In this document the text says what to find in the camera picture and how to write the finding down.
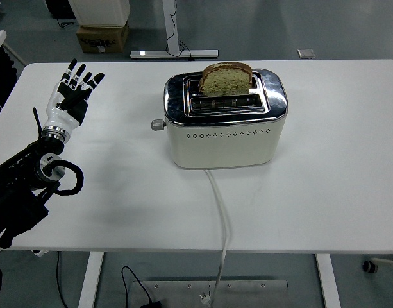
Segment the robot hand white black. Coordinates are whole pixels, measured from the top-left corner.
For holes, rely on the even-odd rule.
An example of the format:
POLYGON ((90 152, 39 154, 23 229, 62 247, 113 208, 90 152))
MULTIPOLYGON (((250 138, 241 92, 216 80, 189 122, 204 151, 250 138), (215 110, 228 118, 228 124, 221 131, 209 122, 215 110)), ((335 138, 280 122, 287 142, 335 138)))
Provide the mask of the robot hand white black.
POLYGON ((93 75, 85 69, 85 64, 78 65, 77 60, 72 60, 55 85, 46 109, 48 119, 42 128, 45 134, 62 132, 70 135, 81 126, 88 99, 105 77, 104 73, 93 75))

